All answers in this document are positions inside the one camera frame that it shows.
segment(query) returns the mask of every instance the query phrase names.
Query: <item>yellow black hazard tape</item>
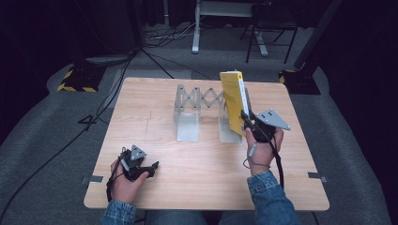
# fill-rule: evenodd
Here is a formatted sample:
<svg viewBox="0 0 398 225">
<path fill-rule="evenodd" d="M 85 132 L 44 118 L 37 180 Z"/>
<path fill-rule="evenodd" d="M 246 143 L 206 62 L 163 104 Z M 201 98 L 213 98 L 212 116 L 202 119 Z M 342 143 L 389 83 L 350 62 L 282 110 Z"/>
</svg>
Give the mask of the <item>yellow black hazard tape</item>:
<svg viewBox="0 0 398 225">
<path fill-rule="evenodd" d="M 71 67 L 58 86 L 58 91 L 98 92 L 105 67 L 96 67 L 90 74 L 78 73 Z"/>
</svg>

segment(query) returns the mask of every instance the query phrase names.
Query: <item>hand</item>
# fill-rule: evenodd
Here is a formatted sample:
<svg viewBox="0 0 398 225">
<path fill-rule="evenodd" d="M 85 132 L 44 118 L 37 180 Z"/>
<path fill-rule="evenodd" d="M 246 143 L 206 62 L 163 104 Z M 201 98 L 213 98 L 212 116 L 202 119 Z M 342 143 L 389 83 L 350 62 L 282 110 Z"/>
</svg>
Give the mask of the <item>hand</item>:
<svg viewBox="0 0 398 225">
<path fill-rule="evenodd" d="M 277 127 L 275 130 L 274 138 L 276 140 L 275 147 L 277 147 L 278 152 L 279 152 L 279 150 L 281 149 L 282 140 L 283 140 L 283 130 L 281 130 L 280 128 Z M 272 148 L 269 145 L 269 143 L 257 142 L 252 134 L 252 131 L 249 128 L 246 128 L 246 142 L 248 143 L 247 156 L 248 156 L 248 161 L 249 161 L 250 171 L 251 171 L 252 176 L 257 175 L 262 172 L 265 172 L 265 171 L 268 171 L 269 167 L 265 166 L 265 165 L 269 165 L 274 158 L 274 155 L 272 153 Z M 255 143 L 257 146 L 255 148 L 252 159 L 249 159 L 250 150 L 252 149 L 252 146 Z"/>
<path fill-rule="evenodd" d="M 116 161 L 111 165 L 111 172 L 114 170 L 115 164 Z M 134 182 L 131 182 L 126 178 L 126 176 L 124 176 L 123 167 L 121 164 L 119 164 L 115 172 L 115 177 L 117 178 L 114 180 L 114 186 L 112 188 L 112 199 L 123 203 L 132 204 L 137 197 L 138 190 L 148 176 L 149 172 L 143 172 L 138 179 L 136 179 Z"/>
</svg>

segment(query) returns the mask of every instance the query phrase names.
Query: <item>denim sleeve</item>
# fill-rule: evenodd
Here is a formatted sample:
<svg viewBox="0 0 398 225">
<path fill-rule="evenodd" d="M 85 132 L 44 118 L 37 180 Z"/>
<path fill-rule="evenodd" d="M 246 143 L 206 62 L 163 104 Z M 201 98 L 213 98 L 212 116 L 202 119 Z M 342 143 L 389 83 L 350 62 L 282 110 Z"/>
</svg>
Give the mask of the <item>denim sleeve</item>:
<svg viewBox="0 0 398 225">
<path fill-rule="evenodd" d="M 101 219 L 102 225 L 132 225 L 135 218 L 135 206 L 111 200 Z"/>
<path fill-rule="evenodd" d="M 257 224 L 300 224 L 295 207 L 271 171 L 249 177 L 248 185 Z"/>
</svg>

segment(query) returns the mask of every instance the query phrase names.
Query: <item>metal plate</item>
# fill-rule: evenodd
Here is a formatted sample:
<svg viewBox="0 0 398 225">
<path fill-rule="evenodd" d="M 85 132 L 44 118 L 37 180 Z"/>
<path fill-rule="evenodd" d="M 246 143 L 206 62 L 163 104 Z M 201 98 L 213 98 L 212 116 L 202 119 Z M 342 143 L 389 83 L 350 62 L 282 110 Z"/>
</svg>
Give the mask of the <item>metal plate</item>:
<svg viewBox="0 0 398 225">
<path fill-rule="evenodd" d="M 176 140 L 179 142 L 197 142 L 199 139 L 199 114 L 181 113 L 178 117 Z"/>
</svg>

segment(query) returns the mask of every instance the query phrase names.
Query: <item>metal stand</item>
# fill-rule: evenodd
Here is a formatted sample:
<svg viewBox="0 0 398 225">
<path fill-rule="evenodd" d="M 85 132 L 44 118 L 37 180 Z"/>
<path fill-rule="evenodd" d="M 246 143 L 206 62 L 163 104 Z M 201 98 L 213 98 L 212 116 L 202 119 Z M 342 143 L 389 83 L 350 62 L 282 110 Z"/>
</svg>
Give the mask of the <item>metal stand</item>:
<svg viewBox="0 0 398 225">
<path fill-rule="evenodd" d="M 197 142 L 199 139 L 199 118 L 202 103 L 210 108 L 219 105 L 219 131 L 222 143 L 241 143 L 242 138 L 229 128 L 222 92 L 217 94 L 213 88 L 208 88 L 204 94 L 199 87 L 194 87 L 189 93 L 183 84 L 176 89 L 174 122 L 176 123 L 176 140 L 180 142 Z"/>
</svg>

